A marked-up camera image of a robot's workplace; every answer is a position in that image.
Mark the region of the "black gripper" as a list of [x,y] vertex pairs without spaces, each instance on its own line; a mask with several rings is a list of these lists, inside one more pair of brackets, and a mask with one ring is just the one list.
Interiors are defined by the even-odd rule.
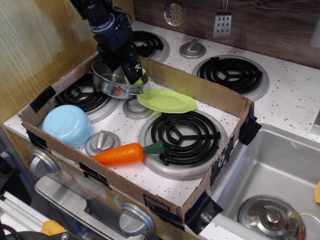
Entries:
[[143,69],[131,46],[131,25],[126,12],[97,12],[92,17],[92,32],[101,59],[113,72],[121,67],[128,83],[134,85],[143,76]]

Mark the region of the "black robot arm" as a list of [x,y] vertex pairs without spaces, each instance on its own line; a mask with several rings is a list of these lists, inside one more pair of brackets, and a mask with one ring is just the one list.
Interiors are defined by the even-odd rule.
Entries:
[[82,19],[87,20],[97,52],[113,72],[122,68],[130,85],[142,78],[139,56],[132,47],[132,18],[123,9],[113,6],[111,0],[72,0]]

